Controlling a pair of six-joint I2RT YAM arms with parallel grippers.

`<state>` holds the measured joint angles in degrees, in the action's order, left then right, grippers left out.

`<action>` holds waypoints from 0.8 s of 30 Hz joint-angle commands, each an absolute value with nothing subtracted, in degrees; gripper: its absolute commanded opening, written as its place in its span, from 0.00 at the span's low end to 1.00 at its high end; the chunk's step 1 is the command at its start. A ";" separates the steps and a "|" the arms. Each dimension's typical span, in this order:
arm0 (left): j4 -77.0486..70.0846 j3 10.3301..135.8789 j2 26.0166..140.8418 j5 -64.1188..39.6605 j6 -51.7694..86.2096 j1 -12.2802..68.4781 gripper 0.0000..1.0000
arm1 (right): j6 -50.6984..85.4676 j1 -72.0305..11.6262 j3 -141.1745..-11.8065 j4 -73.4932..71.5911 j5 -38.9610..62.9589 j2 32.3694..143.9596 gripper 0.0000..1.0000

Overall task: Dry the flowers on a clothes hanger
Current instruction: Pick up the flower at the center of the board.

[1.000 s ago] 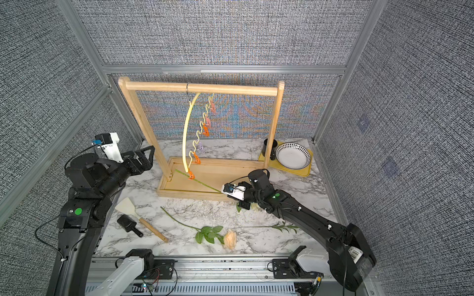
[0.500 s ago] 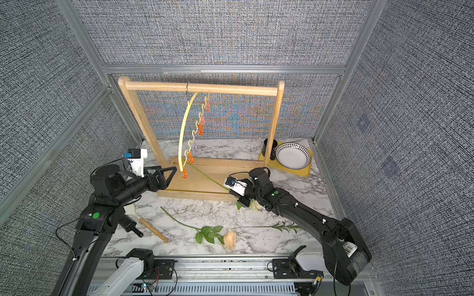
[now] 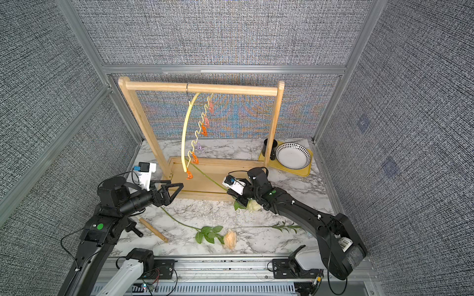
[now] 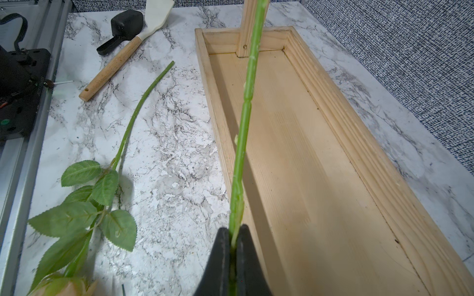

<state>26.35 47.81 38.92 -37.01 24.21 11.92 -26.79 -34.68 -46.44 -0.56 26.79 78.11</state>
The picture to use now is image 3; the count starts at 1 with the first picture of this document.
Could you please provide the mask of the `white rose with stem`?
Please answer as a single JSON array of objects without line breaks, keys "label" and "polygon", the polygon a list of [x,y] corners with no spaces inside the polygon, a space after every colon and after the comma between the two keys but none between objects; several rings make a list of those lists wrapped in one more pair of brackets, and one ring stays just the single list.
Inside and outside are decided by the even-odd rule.
[{"label": "white rose with stem", "polygon": [[247,207],[239,205],[234,199],[235,192],[222,185],[223,179],[227,175],[232,175],[238,180],[244,181],[247,184],[245,188],[252,188],[248,180],[247,170],[228,171],[229,167],[224,165],[205,165],[203,163],[191,165],[193,166],[191,170],[193,178],[187,181],[185,186],[186,190],[191,192],[204,192],[208,195],[208,197],[206,197],[207,199],[215,199],[216,201],[227,201],[232,198],[235,202],[235,208],[246,208],[249,211],[258,211],[262,208],[255,200],[251,200]]}]

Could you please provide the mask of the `yellow plastic clip hanger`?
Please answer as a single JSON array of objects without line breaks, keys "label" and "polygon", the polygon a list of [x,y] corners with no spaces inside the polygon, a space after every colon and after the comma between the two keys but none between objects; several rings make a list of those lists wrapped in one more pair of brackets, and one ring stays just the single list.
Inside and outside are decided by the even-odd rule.
[{"label": "yellow plastic clip hanger", "polygon": [[192,100],[188,102],[188,109],[186,111],[185,121],[183,124],[183,130],[181,134],[181,164],[183,167],[183,171],[185,173],[189,170],[188,167],[190,164],[194,165],[193,157],[191,153],[192,152],[195,153],[196,144],[199,142],[199,137],[202,136],[201,126],[205,125],[207,127],[207,130],[210,128],[210,121],[208,117],[208,113],[210,112],[208,108],[209,108],[209,103],[212,102],[212,99],[214,97],[213,94],[211,94],[210,96],[207,96],[206,98],[206,103],[204,104],[204,112],[201,113],[201,119],[198,121],[198,124],[197,124],[198,129],[195,131],[195,139],[192,140],[191,142],[191,149],[186,151],[185,148],[186,148],[186,136],[187,136],[188,123],[190,121],[190,116],[191,116],[191,112],[193,110],[194,104],[200,95],[201,94],[199,92],[196,93],[195,96],[192,98]]}]

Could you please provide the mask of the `peach rose with stem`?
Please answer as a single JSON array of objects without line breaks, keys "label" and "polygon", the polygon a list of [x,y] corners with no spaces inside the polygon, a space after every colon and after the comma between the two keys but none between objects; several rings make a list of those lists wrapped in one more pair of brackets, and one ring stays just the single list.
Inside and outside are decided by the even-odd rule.
[{"label": "peach rose with stem", "polygon": [[206,241],[209,244],[215,244],[218,242],[220,245],[223,245],[224,248],[229,250],[234,250],[237,244],[237,234],[234,231],[228,231],[226,234],[222,234],[223,226],[204,226],[202,228],[198,228],[195,226],[191,226],[185,223],[178,221],[174,218],[164,207],[160,208],[169,218],[171,218],[174,222],[178,223],[181,226],[186,228],[193,229],[195,234],[195,241],[198,244],[202,244]]}]

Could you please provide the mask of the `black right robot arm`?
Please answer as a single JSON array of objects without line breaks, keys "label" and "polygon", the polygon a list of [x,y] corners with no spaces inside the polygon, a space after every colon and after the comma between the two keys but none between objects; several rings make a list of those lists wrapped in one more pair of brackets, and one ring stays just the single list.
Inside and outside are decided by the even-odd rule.
[{"label": "black right robot arm", "polygon": [[368,251],[350,219],[316,210],[275,187],[268,180],[268,169],[252,168],[247,178],[228,174],[222,184],[240,205],[257,202],[264,210],[295,222],[317,239],[322,264],[339,280],[346,280]]}]

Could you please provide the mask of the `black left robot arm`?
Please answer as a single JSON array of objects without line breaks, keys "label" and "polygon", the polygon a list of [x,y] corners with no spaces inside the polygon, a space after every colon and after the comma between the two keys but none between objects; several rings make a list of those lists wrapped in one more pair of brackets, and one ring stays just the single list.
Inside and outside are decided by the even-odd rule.
[{"label": "black left robot arm", "polygon": [[159,180],[160,188],[146,189],[130,183],[123,176],[114,176],[99,184],[100,203],[93,216],[79,229],[80,242],[60,296],[88,296],[101,270],[123,231],[143,237],[131,216],[150,205],[170,205],[184,188],[183,183]]}]

